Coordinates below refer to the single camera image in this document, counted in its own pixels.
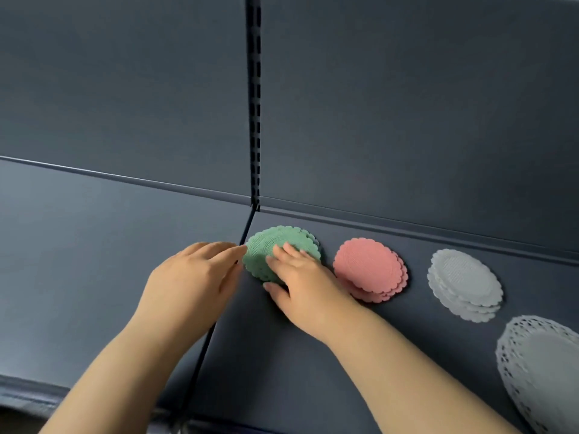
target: green coaster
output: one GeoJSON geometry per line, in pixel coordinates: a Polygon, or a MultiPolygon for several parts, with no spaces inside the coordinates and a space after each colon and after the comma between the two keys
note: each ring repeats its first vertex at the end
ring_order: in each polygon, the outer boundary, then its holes
{"type": "Polygon", "coordinates": [[[320,260],[320,243],[312,233],[299,227],[277,226],[254,234],[246,242],[247,253],[243,257],[243,265],[247,270],[264,282],[281,282],[279,277],[269,269],[265,256],[272,256],[273,246],[282,247],[286,242],[298,250],[306,250],[309,255],[320,260]]]}

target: stack of pink doilies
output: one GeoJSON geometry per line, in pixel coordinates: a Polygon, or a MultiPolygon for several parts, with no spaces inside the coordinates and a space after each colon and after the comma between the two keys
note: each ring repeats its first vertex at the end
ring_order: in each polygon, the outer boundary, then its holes
{"type": "Polygon", "coordinates": [[[408,283],[408,270],[390,248],[372,239],[354,238],[337,251],[334,273],[353,298],[367,303],[391,299],[408,283]]]}

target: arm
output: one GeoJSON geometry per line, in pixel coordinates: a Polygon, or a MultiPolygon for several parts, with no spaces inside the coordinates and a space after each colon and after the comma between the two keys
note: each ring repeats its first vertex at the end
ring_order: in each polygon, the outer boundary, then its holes
{"type": "Polygon", "coordinates": [[[267,283],[296,326],[336,355],[383,433],[514,434],[518,431],[369,309],[334,275],[291,245],[267,263],[289,293],[267,283]]]}
{"type": "Polygon", "coordinates": [[[41,434],[144,433],[155,402],[187,350],[231,297],[246,247],[193,244],[150,275],[132,319],[96,357],[41,434]]]}

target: dark gray wall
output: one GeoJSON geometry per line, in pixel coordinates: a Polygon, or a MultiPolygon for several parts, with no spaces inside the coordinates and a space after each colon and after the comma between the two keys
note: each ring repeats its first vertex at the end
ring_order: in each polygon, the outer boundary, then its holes
{"type": "Polygon", "coordinates": [[[262,0],[261,194],[579,250],[578,0],[262,0]]]}
{"type": "Polygon", "coordinates": [[[250,194],[243,0],[1,0],[0,156],[250,194]]]}
{"type": "MultiPolygon", "coordinates": [[[[239,242],[250,207],[0,160],[0,375],[72,387],[150,272],[193,242],[239,242]]],[[[177,410],[203,341],[159,404],[177,410]]]]}
{"type": "MultiPolygon", "coordinates": [[[[496,368],[496,341],[516,315],[536,314],[579,330],[573,289],[579,267],[456,247],[487,264],[505,291],[488,323],[467,322],[434,297],[426,278],[432,254],[445,243],[257,212],[248,237],[265,228],[294,225],[315,235],[325,261],[353,237],[380,241],[400,254],[408,287],[372,309],[522,432],[496,368]]],[[[221,418],[284,434],[379,433],[331,351],[293,326],[261,283],[247,272],[217,323],[190,405],[192,414],[221,418]]]]}

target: person's left hand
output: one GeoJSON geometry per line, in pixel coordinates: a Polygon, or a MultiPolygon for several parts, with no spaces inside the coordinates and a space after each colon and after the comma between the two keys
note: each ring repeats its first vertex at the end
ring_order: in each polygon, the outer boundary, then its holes
{"type": "Polygon", "coordinates": [[[153,270],[128,328],[182,356],[217,321],[235,292],[247,247],[199,242],[153,270]]]}

